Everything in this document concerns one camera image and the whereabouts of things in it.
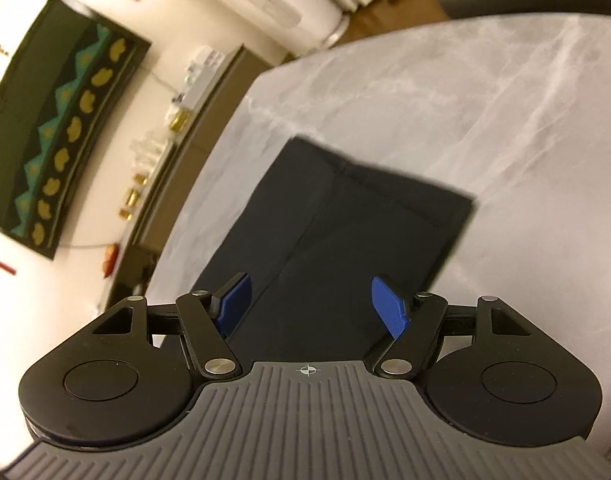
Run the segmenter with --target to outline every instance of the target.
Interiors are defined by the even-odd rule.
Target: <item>black fabric bag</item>
[[[427,288],[472,206],[297,137],[194,288],[251,276],[252,306],[228,339],[246,370],[256,361],[362,359],[387,334],[371,304],[372,278],[386,274],[411,293]]]

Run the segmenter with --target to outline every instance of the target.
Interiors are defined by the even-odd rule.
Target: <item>white wall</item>
[[[18,47],[47,0],[0,0],[0,43]],[[105,244],[120,239],[117,216],[130,185],[130,140],[162,122],[172,91],[201,44],[228,51],[239,43],[279,63],[285,50],[215,0],[80,0],[152,41],[152,49],[99,139],[61,244]],[[0,77],[6,61],[0,62]],[[25,370],[92,319],[104,286],[103,248],[61,249],[50,262],[0,235],[0,258],[18,269],[0,271],[0,466],[31,440],[18,406]]]

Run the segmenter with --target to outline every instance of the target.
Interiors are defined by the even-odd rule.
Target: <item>blue gripper pad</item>
[[[395,339],[408,327],[405,300],[378,276],[372,280],[372,306]]]
[[[220,314],[214,324],[223,337],[234,332],[251,303],[252,279],[246,274],[221,298]]]

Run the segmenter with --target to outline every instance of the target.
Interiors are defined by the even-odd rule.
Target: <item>wall hanging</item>
[[[104,123],[150,43],[48,0],[0,82],[0,232],[53,258]]]

